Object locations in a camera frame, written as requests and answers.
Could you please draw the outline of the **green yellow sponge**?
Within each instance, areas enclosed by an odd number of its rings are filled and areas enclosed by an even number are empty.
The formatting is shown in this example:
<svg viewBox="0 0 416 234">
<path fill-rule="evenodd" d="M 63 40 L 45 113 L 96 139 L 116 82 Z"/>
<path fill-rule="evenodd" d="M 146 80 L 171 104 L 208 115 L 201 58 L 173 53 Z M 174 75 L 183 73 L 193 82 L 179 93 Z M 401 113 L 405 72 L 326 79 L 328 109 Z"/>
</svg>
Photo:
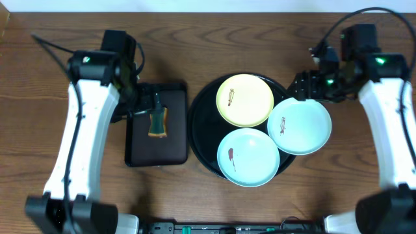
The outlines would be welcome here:
<svg viewBox="0 0 416 234">
<path fill-rule="evenodd" d="M 149 137 L 167 137 L 167 113 L 168 109 L 166 107 L 150 112 L 150 127 L 148 131 Z"/>
</svg>

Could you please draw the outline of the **light green plate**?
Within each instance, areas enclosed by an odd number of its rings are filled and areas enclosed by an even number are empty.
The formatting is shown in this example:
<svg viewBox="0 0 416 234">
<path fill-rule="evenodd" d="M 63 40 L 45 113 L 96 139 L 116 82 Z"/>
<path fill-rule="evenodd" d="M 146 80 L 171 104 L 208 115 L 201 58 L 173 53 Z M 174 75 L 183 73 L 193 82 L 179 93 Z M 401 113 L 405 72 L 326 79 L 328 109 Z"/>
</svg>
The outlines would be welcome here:
<svg viewBox="0 0 416 234">
<path fill-rule="evenodd" d="M 308 155 L 327 143 L 332 132 L 332 119 L 319 102 L 293 97 L 278 103 L 266 125 L 269 137 L 277 147 L 292 155 Z"/>
</svg>

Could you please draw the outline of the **yellow plate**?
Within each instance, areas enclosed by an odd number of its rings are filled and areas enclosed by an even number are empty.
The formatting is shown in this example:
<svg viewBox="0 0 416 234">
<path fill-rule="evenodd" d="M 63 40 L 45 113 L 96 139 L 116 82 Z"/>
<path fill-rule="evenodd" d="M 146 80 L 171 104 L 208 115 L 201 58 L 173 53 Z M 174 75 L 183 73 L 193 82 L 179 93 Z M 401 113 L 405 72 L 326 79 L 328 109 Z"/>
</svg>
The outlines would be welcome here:
<svg viewBox="0 0 416 234">
<path fill-rule="evenodd" d="M 270 116 L 274 95 L 267 83 L 256 75 L 232 75 L 218 88 L 216 107 L 228 123 L 255 127 Z"/>
</svg>

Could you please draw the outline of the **light blue plate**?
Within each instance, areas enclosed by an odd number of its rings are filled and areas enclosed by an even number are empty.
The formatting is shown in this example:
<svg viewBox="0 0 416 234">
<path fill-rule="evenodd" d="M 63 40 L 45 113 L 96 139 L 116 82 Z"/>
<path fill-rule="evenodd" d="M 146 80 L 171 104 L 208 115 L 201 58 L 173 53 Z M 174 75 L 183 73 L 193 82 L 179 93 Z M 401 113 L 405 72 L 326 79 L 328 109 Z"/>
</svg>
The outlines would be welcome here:
<svg viewBox="0 0 416 234">
<path fill-rule="evenodd" d="M 242 128 L 222 139 L 217 149 L 217 163 L 232 183 L 242 187 L 259 187 L 278 172 L 280 153 L 266 133 Z"/>
</svg>

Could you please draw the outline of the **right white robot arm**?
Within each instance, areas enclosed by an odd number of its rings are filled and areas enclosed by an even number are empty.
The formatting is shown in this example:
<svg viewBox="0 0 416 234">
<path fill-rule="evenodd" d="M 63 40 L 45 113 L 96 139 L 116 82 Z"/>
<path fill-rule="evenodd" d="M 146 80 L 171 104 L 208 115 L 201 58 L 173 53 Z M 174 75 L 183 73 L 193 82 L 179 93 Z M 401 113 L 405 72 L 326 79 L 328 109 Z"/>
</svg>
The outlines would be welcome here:
<svg viewBox="0 0 416 234">
<path fill-rule="evenodd" d="M 384 53 L 376 27 L 357 24 L 341 33 L 341 52 L 327 41 L 310 49 L 317 70 L 296 75 L 289 87 L 299 101 L 358 100 L 369 120 L 381 191 L 353 211 L 327 216 L 327 233 L 415 232 L 415 115 L 410 68 L 403 55 Z"/>
</svg>

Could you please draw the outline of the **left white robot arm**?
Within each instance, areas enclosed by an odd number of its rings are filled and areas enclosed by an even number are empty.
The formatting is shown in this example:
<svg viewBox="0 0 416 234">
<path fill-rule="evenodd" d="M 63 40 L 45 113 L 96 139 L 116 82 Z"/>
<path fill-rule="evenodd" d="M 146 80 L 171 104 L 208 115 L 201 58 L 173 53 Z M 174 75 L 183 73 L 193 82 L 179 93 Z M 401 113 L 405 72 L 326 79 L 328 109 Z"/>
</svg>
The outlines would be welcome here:
<svg viewBox="0 0 416 234">
<path fill-rule="evenodd" d="M 43 233 L 138 233 L 139 218 L 100 203 L 100 173 L 110 123 L 146 113 L 148 135 L 165 137 L 166 113 L 157 91 L 143 95 L 135 53 L 76 51 L 70 78 L 68 115 L 55 167 L 40 197 L 29 196 L 26 215 Z"/>
</svg>

